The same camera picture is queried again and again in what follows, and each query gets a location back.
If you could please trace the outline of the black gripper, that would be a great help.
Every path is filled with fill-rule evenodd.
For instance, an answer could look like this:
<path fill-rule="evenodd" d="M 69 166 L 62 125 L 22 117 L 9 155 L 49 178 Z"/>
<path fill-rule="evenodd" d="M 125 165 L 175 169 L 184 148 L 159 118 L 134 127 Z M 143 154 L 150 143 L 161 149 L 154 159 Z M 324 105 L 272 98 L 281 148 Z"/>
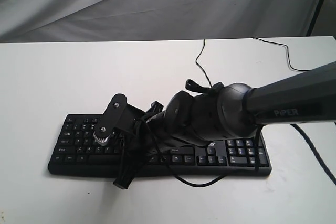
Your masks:
<path fill-rule="evenodd" d="M 149 164 L 150 159 L 162 160 L 166 152 L 174 147 L 185 147 L 192 143 L 172 136 L 166 131 L 165 111 L 154 102 L 146 112 L 127 104 L 115 131 L 122 133 L 121 163 L 113 184 L 121 189 L 129 188 L 131 182 Z"/>

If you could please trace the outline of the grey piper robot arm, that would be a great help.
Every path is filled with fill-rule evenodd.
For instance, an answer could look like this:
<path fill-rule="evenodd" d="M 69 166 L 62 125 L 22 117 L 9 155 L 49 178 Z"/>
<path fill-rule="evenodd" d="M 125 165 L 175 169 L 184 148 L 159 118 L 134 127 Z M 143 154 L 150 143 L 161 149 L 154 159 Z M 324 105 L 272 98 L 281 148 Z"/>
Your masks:
<path fill-rule="evenodd" d="M 121 163 L 114 184 L 127 189 L 139 171 L 171 148 L 206 148 L 218 140 L 252 138 L 258 143 L 269 124 L 329 122 L 335 120 L 335 63 L 275 83 L 252 88 L 243 83 L 210 88 L 187 80 L 167 106 L 153 102 L 147 111 L 114 96 L 114 128 L 123 136 Z"/>

